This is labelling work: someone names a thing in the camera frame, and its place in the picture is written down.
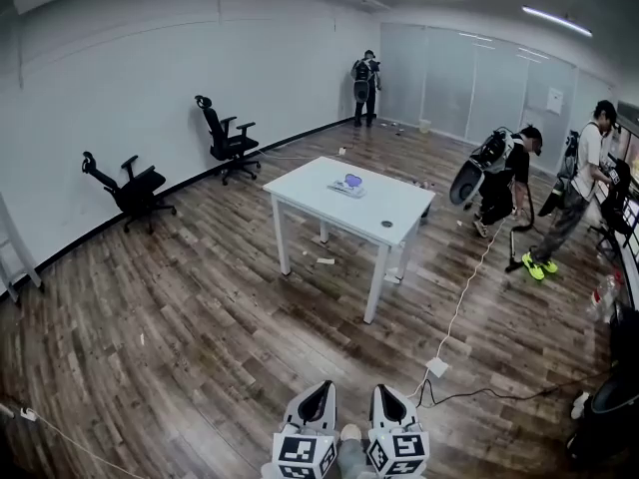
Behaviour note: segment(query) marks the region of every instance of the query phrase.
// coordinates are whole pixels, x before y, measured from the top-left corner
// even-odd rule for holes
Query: overturned office chair
[[[98,164],[91,153],[83,154],[84,162],[82,162],[82,172],[93,176],[102,183],[104,189],[116,200],[118,208],[122,210],[125,216],[129,217],[124,224],[125,233],[129,231],[130,223],[142,217],[148,217],[149,234],[151,235],[153,233],[153,226],[151,224],[152,212],[171,210],[172,215],[177,214],[175,206],[160,204],[159,199],[153,194],[153,191],[157,190],[167,180],[164,176],[156,172],[155,166],[148,167],[136,176],[133,175],[133,168],[131,166],[133,162],[138,159],[138,155],[122,164],[122,169],[126,169],[129,174],[129,181],[120,188],[114,180],[98,170]]]
[[[256,148],[260,143],[247,137],[247,128],[254,126],[256,123],[247,123],[237,126],[237,130],[241,130],[241,135],[229,137],[229,123],[237,117],[226,117],[219,119],[218,114],[211,108],[212,103],[205,96],[196,96],[196,102],[202,109],[204,117],[209,124],[209,133],[213,137],[213,145],[211,146],[211,155],[217,160],[230,160],[224,165],[226,170],[222,178],[222,184],[227,185],[228,177],[234,171],[243,171],[251,176],[254,180],[257,176],[246,168],[247,165],[255,165],[258,170],[262,167],[260,162],[250,162],[244,159],[244,153],[249,149]]]

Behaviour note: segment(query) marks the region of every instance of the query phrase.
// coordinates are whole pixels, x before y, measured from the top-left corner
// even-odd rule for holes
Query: glass wall
[[[532,165],[558,168],[570,129],[580,131],[614,88],[560,59],[491,37],[414,25],[381,27],[379,114],[473,144],[501,126],[539,128]]]

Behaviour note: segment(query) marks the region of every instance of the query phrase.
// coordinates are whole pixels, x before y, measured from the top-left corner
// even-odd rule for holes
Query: table leg
[[[375,261],[375,271],[372,274],[372,283],[370,292],[368,293],[368,303],[366,304],[366,313],[363,316],[364,322],[371,324],[375,318],[377,311],[377,302],[381,294],[381,286],[383,284],[383,276],[386,272],[386,260],[390,247],[387,244],[381,244],[377,250],[377,260]]]
[[[404,274],[406,273],[406,267],[408,266],[408,261],[410,260],[410,252],[412,251],[412,248],[415,244],[415,238],[417,237],[418,229],[419,221],[415,222],[415,225],[412,226],[412,228],[406,235],[404,247],[401,251],[401,257],[399,258],[399,266],[397,267],[397,273],[395,274],[395,276],[399,278],[399,280],[402,280]]]
[[[328,225],[325,221],[319,221],[319,240],[322,243],[328,242]]]
[[[271,194],[271,204],[273,205],[273,220],[276,224],[276,237],[278,239],[278,254],[280,255],[280,270],[284,275],[291,273],[289,262],[289,244],[287,242],[287,226],[284,217],[282,203],[276,196]]]

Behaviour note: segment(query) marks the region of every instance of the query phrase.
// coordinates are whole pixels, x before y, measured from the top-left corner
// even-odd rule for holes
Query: green sneaker
[[[548,273],[557,273],[557,270],[559,269],[552,259],[549,259],[548,262],[543,262],[541,267],[543,267]]]
[[[523,262],[524,266],[526,266],[526,268],[528,269],[528,272],[530,273],[530,276],[532,276],[535,280],[543,280],[544,279],[544,274],[543,274],[543,269],[541,269],[539,267],[539,264],[535,264],[532,260],[532,256],[529,253],[525,253],[522,257],[521,257],[521,261]]]

